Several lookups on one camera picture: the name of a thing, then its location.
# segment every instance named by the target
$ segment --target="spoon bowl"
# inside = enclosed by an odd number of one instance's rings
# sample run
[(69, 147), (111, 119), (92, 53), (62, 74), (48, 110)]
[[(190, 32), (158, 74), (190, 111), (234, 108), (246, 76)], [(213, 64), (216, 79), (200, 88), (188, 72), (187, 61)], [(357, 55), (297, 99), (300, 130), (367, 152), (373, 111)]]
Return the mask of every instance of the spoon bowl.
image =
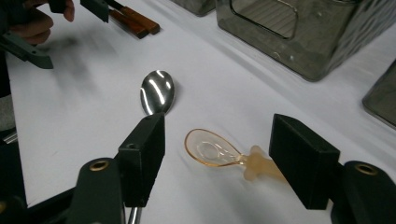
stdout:
[(208, 130), (190, 131), (184, 146), (191, 157), (207, 166), (241, 164), (242, 154), (227, 140)]
[(175, 84), (165, 71), (155, 70), (143, 79), (140, 88), (140, 101), (147, 115), (166, 112), (175, 99)]

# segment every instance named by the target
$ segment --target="orange handle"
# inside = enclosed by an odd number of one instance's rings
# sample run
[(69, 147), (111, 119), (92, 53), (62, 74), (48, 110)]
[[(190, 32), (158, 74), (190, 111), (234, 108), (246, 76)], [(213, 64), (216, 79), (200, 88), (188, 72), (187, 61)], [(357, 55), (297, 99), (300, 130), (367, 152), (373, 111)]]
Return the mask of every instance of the orange handle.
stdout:
[(127, 17), (123, 16), (116, 10), (109, 10), (109, 15), (119, 23), (128, 27), (128, 29), (139, 39), (149, 34), (149, 31), (145, 27), (135, 21), (129, 20)]
[(152, 35), (155, 35), (158, 32), (160, 32), (161, 27), (157, 22), (152, 21), (151, 19), (139, 14), (133, 9), (129, 7), (123, 7), (120, 9), (120, 12), (122, 12), (122, 14), (125, 15), (126, 17), (139, 22), (142, 26), (148, 29), (148, 31)]
[(244, 172), (246, 180), (254, 180), (257, 175), (271, 175), (279, 180), (287, 182), (279, 168), (272, 160), (264, 158), (262, 150), (254, 146), (250, 150), (250, 155), (243, 157), (247, 169)]

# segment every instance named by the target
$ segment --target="metal spoon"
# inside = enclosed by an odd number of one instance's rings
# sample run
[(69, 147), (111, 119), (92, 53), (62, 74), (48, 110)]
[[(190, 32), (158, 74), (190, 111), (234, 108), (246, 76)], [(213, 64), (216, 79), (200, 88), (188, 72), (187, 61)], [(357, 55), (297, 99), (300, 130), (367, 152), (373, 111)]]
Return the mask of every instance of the metal spoon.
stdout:
[(160, 70), (150, 72), (140, 88), (140, 101), (147, 115), (166, 112), (175, 99), (175, 84), (172, 77)]

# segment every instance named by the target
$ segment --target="plastic spoon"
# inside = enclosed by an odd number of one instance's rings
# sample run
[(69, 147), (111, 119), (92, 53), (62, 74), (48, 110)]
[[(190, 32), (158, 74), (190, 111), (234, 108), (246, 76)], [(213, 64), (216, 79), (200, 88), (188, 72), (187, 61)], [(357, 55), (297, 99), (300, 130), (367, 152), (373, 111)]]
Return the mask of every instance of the plastic spoon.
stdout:
[(184, 146), (196, 161), (213, 167), (244, 165), (244, 178), (252, 181), (257, 175), (270, 175), (286, 181), (274, 161), (264, 158), (262, 150), (254, 146), (250, 155), (241, 154), (233, 145), (221, 136), (204, 129), (190, 131)]

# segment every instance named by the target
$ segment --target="metal container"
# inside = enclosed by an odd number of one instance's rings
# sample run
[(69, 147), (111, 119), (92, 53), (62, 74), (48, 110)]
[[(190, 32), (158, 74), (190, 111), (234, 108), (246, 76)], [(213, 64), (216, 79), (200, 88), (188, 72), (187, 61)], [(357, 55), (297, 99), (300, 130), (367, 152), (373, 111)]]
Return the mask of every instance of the metal container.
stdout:
[(186, 8), (196, 16), (202, 17), (209, 11), (215, 9), (216, 0), (171, 0), (181, 7)]
[(218, 25), (309, 81), (396, 21), (395, 0), (216, 0)]
[(362, 102), (367, 112), (396, 129), (396, 60)]

